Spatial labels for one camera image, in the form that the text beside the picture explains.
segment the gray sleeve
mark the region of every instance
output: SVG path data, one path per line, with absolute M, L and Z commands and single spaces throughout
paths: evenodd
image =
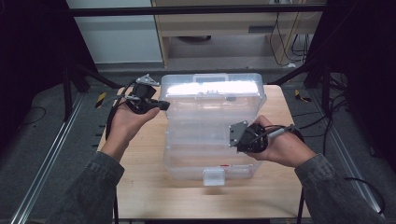
M 387 223 L 319 154 L 295 169 L 314 223 Z
M 112 223 L 112 208 L 124 169 L 97 152 L 66 191 L 46 223 Z

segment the wall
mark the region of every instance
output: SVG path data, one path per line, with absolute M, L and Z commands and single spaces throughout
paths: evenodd
M 151 7 L 149 0 L 67 0 L 67 4 L 70 8 Z M 153 16 L 81 17 L 76 22 L 99 66 L 163 61 Z

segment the transparent plastic container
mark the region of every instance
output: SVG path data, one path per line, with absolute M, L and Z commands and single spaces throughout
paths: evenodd
M 229 142 L 230 125 L 253 122 L 266 101 L 259 74 L 167 75 L 161 86 L 170 103 L 163 163 L 174 179 L 214 186 L 254 175 L 261 162 Z

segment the table surface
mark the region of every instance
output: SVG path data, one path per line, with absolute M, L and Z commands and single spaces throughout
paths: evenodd
M 264 91 L 267 101 L 260 114 L 274 124 L 292 124 L 280 87 L 264 86 Z M 125 168 L 117 189 L 120 218 L 297 217 L 300 181 L 293 168 L 273 162 L 265 161 L 250 179 L 226 180 L 220 187 L 173 180 L 163 166 L 167 123 L 160 112 L 139 131 L 120 162 Z M 104 142 L 102 137 L 99 148 Z M 306 208 L 303 217 L 309 217 Z

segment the hand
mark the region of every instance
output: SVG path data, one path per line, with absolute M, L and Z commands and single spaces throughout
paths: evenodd
M 137 115 L 125 105 L 119 105 L 114 119 L 111 122 L 111 132 L 101 151 L 120 161 L 129 142 L 134 138 L 140 128 L 149 120 L 155 118 L 160 108 L 152 108 L 146 114 Z
M 260 123 L 262 127 L 272 125 L 263 115 L 260 115 L 255 123 Z M 263 152 L 248 153 L 248 155 L 258 161 L 274 161 L 281 165 L 297 167 L 316 156 L 316 153 L 296 135 L 285 132 L 275 138 L 270 138 L 268 147 Z

